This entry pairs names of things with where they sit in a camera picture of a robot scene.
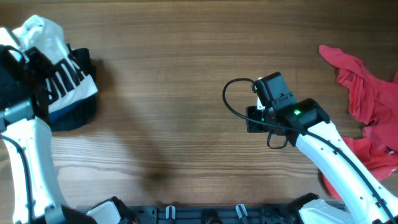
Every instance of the red fabric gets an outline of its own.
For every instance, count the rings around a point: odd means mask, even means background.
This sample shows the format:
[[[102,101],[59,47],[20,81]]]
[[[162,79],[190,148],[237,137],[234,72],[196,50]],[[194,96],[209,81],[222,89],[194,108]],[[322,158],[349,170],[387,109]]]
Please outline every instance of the red fabric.
[[[374,77],[362,60],[344,54],[340,49],[319,46],[320,55],[339,68],[337,82],[349,89],[349,113],[369,126],[363,138],[343,138],[347,146],[378,180],[390,176],[398,168],[398,72],[394,81]],[[334,198],[340,198],[323,177]]]

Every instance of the clothing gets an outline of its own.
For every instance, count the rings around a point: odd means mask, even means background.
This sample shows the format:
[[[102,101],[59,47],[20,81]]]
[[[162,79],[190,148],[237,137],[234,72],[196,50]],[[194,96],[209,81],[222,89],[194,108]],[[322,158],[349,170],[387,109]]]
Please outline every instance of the clothing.
[[[349,113],[368,125],[362,139],[343,138],[345,143],[378,181],[387,178],[398,168],[398,72],[392,83],[386,82],[340,49],[321,45],[319,53],[339,68],[337,82],[349,89]],[[331,195],[340,198],[323,178]]]

